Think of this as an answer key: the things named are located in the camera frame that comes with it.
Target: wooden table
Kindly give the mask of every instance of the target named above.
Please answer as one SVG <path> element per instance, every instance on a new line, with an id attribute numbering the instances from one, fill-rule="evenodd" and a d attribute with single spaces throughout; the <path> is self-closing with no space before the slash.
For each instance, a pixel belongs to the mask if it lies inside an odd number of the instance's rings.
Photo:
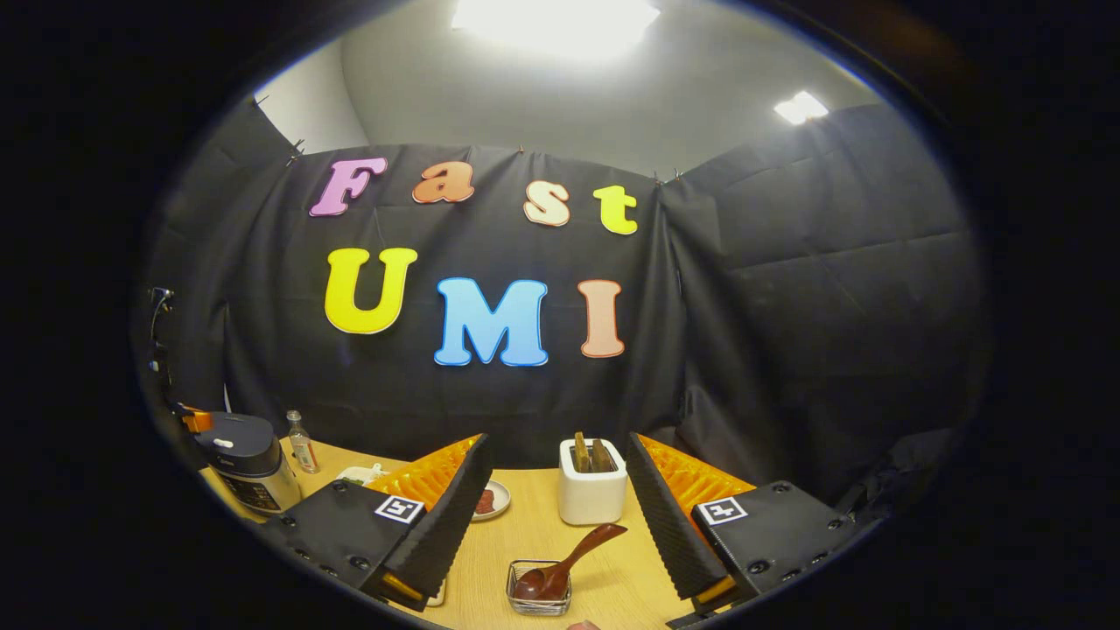
<path id="1" fill-rule="evenodd" d="M 281 439 L 281 445 L 305 497 L 334 481 L 348 466 L 368 467 L 381 463 L 385 471 L 392 472 L 403 464 L 316 442 L 320 471 L 307 474 L 291 456 L 287 437 Z M 560 519 L 559 474 L 558 469 L 495 469 L 491 479 L 510 490 L 510 507 L 493 519 L 467 527 L 447 576 L 442 605 L 428 608 L 423 613 L 391 605 L 440 626 L 486 630 L 562 630 L 585 619 L 603 630 L 656 629 L 692 612 L 691 604 L 676 596 L 629 480 L 626 482 L 626 504 L 617 521 L 629 531 L 591 552 L 572 567 L 572 600 L 568 612 L 562 617 L 526 617 L 513 612 L 505 597 L 510 562 L 563 559 L 592 529 L 591 526 L 573 527 Z M 236 513 L 264 521 L 263 517 L 242 508 L 209 467 L 204 469 L 202 475 Z"/>

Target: orange letter a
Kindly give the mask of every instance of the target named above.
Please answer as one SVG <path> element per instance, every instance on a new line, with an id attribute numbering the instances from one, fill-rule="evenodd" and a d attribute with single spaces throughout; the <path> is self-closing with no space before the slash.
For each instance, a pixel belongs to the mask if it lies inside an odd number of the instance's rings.
<path id="1" fill-rule="evenodd" d="M 417 203 L 461 202 L 473 195 L 470 175 L 474 169 L 465 161 L 444 161 L 429 166 L 420 174 L 423 182 L 412 188 Z"/>

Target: wooden spoon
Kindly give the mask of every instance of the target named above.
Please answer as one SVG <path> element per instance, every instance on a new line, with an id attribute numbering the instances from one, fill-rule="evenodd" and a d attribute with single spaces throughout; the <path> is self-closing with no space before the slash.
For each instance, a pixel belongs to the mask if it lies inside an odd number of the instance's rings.
<path id="1" fill-rule="evenodd" d="M 543 568 L 534 568 L 522 575 L 513 585 L 513 596 L 519 600 L 550 602 L 562 600 L 568 591 L 568 573 L 571 571 L 571 565 L 591 549 L 625 531 L 625 527 L 613 522 L 596 527 L 579 541 L 579 545 L 576 545 L 576 548 L 563 562 Z"/>

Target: glass bottle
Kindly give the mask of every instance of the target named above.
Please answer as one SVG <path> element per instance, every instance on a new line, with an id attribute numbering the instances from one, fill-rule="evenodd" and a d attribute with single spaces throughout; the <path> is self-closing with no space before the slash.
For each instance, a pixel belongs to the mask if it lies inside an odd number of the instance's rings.
<path id="1" fill-rule="evenodd" d="M 302 419 L 299 411 L 295 409 L 288 411 L 288 424 L 291 425 L 288 438 L 291 441 L 291 450 L 296 452 L 299 467 L 304 469 L 304 472 L 315 474 L 319 472 L 319 461 L 315 457 L 315 451 L 311 448 L 311 436 L 304 428 Z"/>

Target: blue letter m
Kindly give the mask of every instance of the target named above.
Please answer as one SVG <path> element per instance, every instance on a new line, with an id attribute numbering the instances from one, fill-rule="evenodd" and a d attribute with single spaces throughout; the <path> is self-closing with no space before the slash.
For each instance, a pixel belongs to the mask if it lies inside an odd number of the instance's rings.
<path id="1" fill-rule="evenodd" d="M 543 365 L 549 354 L 541 348 L 541 299 L 549 288 L 535 280 L 516 280 L 505 289 L 497 308 L 489 309 L 478 282 L 470 278 L 447 278 L 436 286 L 444 295 L 444 348 L 436 353 L 440 365 L 470 362 L 464 336 L 483 363 L 489 363 L 505 336 L 502 362 L 506 365 Z"/>

